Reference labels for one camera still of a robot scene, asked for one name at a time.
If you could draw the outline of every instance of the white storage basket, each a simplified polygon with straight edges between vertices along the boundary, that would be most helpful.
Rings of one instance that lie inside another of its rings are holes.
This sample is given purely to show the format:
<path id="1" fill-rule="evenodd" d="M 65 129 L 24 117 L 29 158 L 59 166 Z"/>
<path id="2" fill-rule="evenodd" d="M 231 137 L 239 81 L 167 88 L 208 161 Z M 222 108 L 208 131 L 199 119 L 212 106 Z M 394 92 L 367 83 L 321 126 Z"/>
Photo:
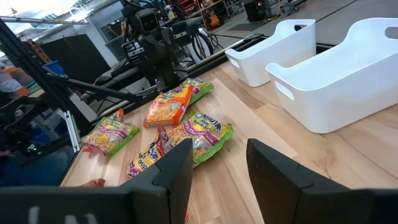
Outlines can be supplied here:
<path id="1" fill-rule="evenodd" d="M 305 26 L 296 31 L 295 26 Z M 240 80 L 251 87 L 269 81 L 265 67 L 276 62 L 293 66 L 316 54 L 316 32 L 314 19 L 287 19 L 278 23 L 275 33 L 262 42 L 237 52 L 225 51 Z"/>
<path id="2" fill-rule="evenodd" d="M 314 133 L 329 133 L 398 103 L 398 19 L 351 26 L 345 40 L 300 64 L 267 71 L 286 111 Z"/>

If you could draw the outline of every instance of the blue bin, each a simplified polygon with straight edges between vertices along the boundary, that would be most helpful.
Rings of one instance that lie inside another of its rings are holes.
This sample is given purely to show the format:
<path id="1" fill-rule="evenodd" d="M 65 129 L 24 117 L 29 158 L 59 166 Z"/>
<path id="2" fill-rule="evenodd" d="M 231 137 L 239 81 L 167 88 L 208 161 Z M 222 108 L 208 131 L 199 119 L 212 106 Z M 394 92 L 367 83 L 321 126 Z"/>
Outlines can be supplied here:
<path id="1" fill-rule="evenodd" d="M 46 71 L 52 72 L 56 75 L 67 75 L 61 65 L 58 63 L 58 60 L 43 65 L 43 68 L 46 69 Z"/>

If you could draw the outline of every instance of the wooden table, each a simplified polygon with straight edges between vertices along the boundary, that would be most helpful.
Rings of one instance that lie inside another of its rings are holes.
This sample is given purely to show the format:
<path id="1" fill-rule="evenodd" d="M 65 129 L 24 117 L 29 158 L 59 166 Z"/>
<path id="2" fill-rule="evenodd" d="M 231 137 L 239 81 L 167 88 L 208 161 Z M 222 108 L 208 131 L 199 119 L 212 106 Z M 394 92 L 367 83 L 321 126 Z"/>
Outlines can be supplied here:
<path id="1" fill-rule="evenodd" d="M 215 89 L 192 109 L 232 123 L 235 134 L 220 152 L 194 170 L 188 206 L 193 223 L 264 223 L 248 176 L 248 138 L 350 188 L 398 186 L 397 105 L 333 133 L 315 134 L 281 108 L 271 83 L 248 87 L 228 62 L 200 78 L 211 81 Z M 89 152 L 80 152 L 62 186 L 100 177 L 107 186 L 123 183 L 134 155 L 155 137 L 156 128 L 142 128 L 149 105 L 125 115 L 125 121 L 141 131 L 124 149 L 110 160 L 100 154 L 89 159 Z"/>

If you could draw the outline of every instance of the concrete floor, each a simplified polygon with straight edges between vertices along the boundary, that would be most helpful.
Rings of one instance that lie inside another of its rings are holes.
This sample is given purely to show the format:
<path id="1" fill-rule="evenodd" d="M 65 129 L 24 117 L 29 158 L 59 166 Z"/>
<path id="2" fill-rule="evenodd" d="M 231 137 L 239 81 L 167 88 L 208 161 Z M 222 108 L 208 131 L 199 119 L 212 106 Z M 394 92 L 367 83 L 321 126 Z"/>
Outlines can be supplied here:
<path id="1" fill-rule="evenodd" d="M 339 44 L 356 21 L 371 17 L 398 17 L 398 0 L 308 0 L 298 8 L 298 12 L 268 22 L 252 32 L 228 31 L 237 24 L 249 23 L 246 12 L 243 12 L 232 17 L 213 33 L 237 37 L 247 37 L 253 33 L 271 36 L 278 22 L 285 19 L 316 19 L 317 42 Z M 398 38 L 398 28 L 389 32 L 390 37 Z M 218 37 L 218 39 L 223 47 L 238 41 L 229 37 Z"/>

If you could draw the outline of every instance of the green snack bag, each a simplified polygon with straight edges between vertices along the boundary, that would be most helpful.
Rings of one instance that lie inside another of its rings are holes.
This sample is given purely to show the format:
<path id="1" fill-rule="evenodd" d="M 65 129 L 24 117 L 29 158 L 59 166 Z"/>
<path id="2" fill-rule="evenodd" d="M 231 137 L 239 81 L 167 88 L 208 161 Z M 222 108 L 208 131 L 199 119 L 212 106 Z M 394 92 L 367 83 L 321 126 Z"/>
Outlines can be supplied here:
<path id="1" fill-rule="evenodd" d="M 82 145 L 100 150 L 107 158 L 112 157 L 129 142 L 139 128 L 116 121 L 112 117 L 103 118 L 95 128 L 81 140 Z"/>
<path id="2" fill-rule="evenodd" d="M 205 93 L 214 90 L 214 85 L 210 82 L 205 82 L 197 78 L 187 78 L 183 83 L 180 84 L 178 88 L 184 88 L 188 85 L 193 85 L 193 93 L 189 105 L 194 103 L 196 100 L 201 98 Z"/>
<path id="3" fill-rule="evenodd" d="M 197 111 L 192 111 L 183 123 L 168 133 L 172 147 L 180 144 L 186 138 L 192 139 L 194 167 L 218 152 L 224 142 L 231 139 L 233 134 L 232 124 L 221 124 Z"/>

